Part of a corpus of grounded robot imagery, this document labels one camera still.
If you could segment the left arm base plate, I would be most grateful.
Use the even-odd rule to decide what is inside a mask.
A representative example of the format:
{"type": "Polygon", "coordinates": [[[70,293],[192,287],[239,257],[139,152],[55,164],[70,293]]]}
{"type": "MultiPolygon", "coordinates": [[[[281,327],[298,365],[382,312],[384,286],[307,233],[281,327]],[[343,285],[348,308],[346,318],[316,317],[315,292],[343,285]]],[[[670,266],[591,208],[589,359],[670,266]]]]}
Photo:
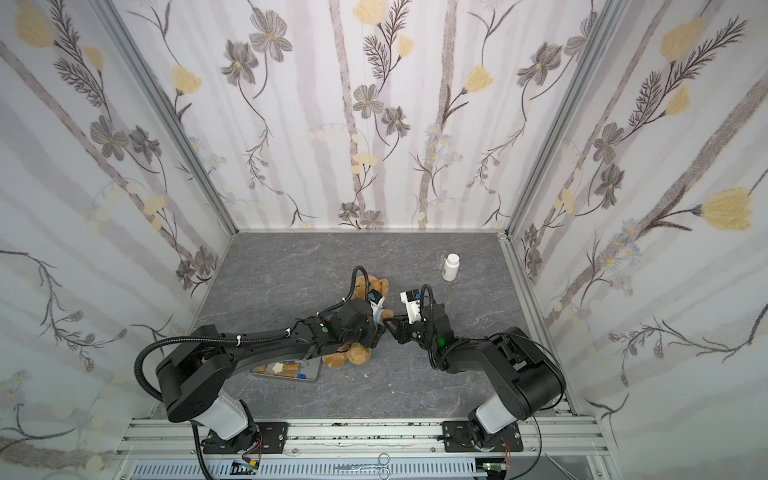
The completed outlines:
{"type": "Polygon", "coordinates": [[[205,454],[281,454],[287,440],[288,422],[259,422],[247,427],[229,440],[223,440],[213,430],[201,440],[205,454]]]}

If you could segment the brown teddy bear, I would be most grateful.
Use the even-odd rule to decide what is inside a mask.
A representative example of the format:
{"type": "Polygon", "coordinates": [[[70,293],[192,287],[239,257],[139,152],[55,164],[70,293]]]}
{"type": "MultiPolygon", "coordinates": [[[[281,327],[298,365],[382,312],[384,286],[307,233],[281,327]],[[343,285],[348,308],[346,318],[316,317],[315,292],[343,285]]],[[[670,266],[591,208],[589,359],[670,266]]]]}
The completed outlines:
{"type": "MultiPolygon", "coordinates": [[[[390,285],[387,279],[379,279],[370,275],[368,277],[368,282],[365,282],[365,278],[359,276],[355,279],[351,298],[368,301],[367,293],[371,289],[376,289],[380,291],[386,299],[386,295],[389,293],[389,288],[390,285]]],[[[391,309],[384,308],[382,320],[391,317],[394,317],[394,312],[391,309]]],[[[322,357],[322,363],[330,369],[338,369],[346,363],[361,366],[371,359],[373,349],[365,348],[359,343],[342,346],[335,353],[324,355],[322,357]]]]}

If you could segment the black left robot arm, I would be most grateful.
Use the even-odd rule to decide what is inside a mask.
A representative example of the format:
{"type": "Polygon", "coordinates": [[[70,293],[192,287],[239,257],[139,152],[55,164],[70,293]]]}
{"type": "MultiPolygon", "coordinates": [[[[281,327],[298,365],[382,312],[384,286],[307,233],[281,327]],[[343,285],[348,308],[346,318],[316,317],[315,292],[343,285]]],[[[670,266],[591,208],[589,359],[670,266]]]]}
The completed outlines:
{"type": "Polygon", "coordinates": [[[374,348],[384,329],[388,290],[385,281],[356,266],[348,294],[313,316],[260,333],[223,333],[204,325],[187,336],[157,340],[138,353],[134,376],[163,403],[170,422],[191,424],[200,452],[252,451],[263,439],[261,429],[247,405],[224,391],[225,382],[270,363],[328,357],[355,345],[374,348]],[[206,438],[199,437],[202,427],[209,431],[206,438]]]}

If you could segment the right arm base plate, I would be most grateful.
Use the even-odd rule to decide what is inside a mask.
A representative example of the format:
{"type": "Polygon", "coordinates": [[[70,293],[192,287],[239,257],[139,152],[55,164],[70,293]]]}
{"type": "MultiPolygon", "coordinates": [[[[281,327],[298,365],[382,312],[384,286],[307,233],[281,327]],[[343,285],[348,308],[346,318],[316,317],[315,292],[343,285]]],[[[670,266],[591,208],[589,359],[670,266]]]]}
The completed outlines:
{"type": "Polygon", "coordinates": [[[442,434],[437,437],[448,453],[506,453],[524,450],[517,423],[497,433],[487,433],[475,421],[444,421],[442,434]]]}

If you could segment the light blue fleece hoodie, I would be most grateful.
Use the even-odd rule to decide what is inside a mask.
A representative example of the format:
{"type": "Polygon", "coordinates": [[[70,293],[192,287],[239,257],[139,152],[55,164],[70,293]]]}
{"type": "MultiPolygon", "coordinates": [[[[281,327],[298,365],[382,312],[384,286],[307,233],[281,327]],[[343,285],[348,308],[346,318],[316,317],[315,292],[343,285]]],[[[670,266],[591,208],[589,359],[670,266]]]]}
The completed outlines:
{"type": "Polygon", "coordinates": [[[375,326],[379,326],[382,323],[382,315],[384,308],[382,305],[371,303],[372,318],[375,326]]]}

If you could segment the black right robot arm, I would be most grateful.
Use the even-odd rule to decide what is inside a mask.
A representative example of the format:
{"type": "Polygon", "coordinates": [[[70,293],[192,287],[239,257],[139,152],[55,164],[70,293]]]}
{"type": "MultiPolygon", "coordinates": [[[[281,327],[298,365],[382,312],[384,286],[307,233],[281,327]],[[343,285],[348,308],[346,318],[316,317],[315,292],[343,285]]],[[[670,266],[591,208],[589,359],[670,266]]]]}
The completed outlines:
{"type": "Polygon", "coordinates": [[[517,432],[518,421],[563,398],[566,381],[561,368],[545,347],[518,327],[482,338],[458,336],[445,306],[432,294],[428,285],[404,292],[406,313],[381,316],[377,333],[388,333],[401,345],[416,343],[435,371],[485,374],[493,394],[465,421],[445,422],[442,440],[448,451],[456,452],[504,446],[517,432]]]}

